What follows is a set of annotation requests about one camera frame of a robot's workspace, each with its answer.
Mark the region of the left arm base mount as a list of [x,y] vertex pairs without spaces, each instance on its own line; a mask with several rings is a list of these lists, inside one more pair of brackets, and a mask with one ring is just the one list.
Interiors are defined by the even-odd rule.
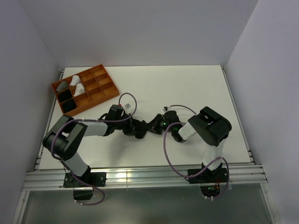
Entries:
[[64,188],[73,189],[73,198],[77,201],[87,201],[93,196],[94,189],[77,189],[83,187],[104,187],[106,184],[106,173],[105,172],[91,172],[82,177],[66,173],[64,176]]

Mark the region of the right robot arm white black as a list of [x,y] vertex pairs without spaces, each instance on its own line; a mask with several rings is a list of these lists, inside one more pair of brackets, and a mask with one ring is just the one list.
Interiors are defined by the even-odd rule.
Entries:
[[158,125],[158,130],[164,132],[163,147],[168,164],[172,166],[166,152],[167,133],[171,133],[178,143],[184,143],[197,134],[206,143],[205,158],[200,172],[207,182],[214,181],[218,177],[218,170],[222,169],[223,146],[232,130],[229,120],[208,106],[195,113],[186,123],[179,120],[176,111],[165,107],[163,119],[164,121]]

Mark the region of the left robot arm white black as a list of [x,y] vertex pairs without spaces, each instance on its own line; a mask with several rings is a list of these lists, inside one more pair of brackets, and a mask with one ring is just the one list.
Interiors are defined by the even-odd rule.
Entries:
[[79,186],[86,186],[91,180],[91,168],[78,153],[83,137],[106,137],[115,130],[121,130],[127,136],[142,139],[148,130],[148,124],[132,118],[132,115],[125,112],[125,108],[121,105],[112,105],[107,113],[94,121],[83,121],[63,115],[45,135],[43,146],[75,175],[74,181]]

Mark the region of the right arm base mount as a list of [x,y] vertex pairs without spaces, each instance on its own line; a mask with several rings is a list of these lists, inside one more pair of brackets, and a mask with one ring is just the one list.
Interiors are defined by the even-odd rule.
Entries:
[[201,173],[199,176],[194,177],[198,172],[200,172],[203,168],[194,168],[188,169],[187,175],[191,176],[190,178],[186,178],[190,184],[209,184],[211,186],[216,186],[221,183],[229,182],[229,174],[226,168],[219,166],[217,169],[211,171],[208,168]]

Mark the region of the black sock with white stripes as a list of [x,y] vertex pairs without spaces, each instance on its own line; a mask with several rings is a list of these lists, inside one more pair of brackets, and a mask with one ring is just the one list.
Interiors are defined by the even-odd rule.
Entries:
[[61,102],[71,99],[72,93],[71,93],[70,89],[66,89],[64,91],[58,92],[57,98],[58,98],[58,101],[61,103]]

